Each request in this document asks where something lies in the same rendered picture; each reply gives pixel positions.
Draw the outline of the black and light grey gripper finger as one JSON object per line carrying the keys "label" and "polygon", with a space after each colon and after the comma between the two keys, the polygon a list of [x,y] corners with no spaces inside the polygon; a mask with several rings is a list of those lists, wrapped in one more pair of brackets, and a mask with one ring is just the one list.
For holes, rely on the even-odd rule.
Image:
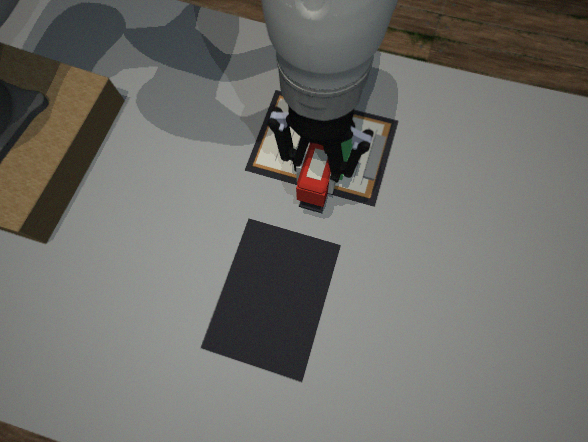
{"label": "black and light grey gripper finger", "polygon": [[279,107],[273,107],[267,125],[275,135],[281,159],[283,161],[291,160],[293,162],[298,181],[310,139],[301,135],[297,150],[293,148],[290,126],[286,122],[286,116],[288,114],[289,112],[283,112]]}
{"label": "black and light grey gripper finger", "polygon": [[345,177],[352,177],[361,155],[369,151],[374,132],[370,129],[361,132],[354,127],[351,127],[351,131],[353,132],[353,137],[351,138],[353,149],[349,156],[350,161],[349,158],[347,162],[343,160],[341,143],[334,146],[333,139],[321,141],[331,170],[328,187],[328,193],[330,194],[333,194],[335,184],[339,182],[340,175],[344,174]]}

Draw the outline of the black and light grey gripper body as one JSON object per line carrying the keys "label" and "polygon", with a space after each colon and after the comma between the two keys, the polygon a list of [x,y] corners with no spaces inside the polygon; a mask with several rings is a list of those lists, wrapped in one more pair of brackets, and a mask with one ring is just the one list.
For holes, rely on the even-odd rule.
{"label": "black and light grey gripper body", "polygon": [[[355,108],[341,118],[330,121],[321,121],[300,116],[288,105],[288,112],[290,115],[288,114],[286,116],[286,122],[300,137],[301,135],[299,133],[302,133],[302,136],[308,139],[316,139],[316,141],[310,140],[310,143],[322,145],[321,141],[331,140],[340,135],[333,139],[333,144],[335,146],[353,137],[351,127],[355,128],[355,123],[353,121],[354,110]],[[296,127],[296,130],[292,125]]]}

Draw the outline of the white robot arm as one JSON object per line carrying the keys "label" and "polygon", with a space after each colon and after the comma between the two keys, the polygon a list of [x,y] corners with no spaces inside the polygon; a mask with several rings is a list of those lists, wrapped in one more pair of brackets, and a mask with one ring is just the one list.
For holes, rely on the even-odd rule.
{"label": "white robot arm", "polygon": [[[398,0],[261,1],[289,107],[321,121],[351,112]],[[0,162],[47,106],[42,93],[0,80]]]}

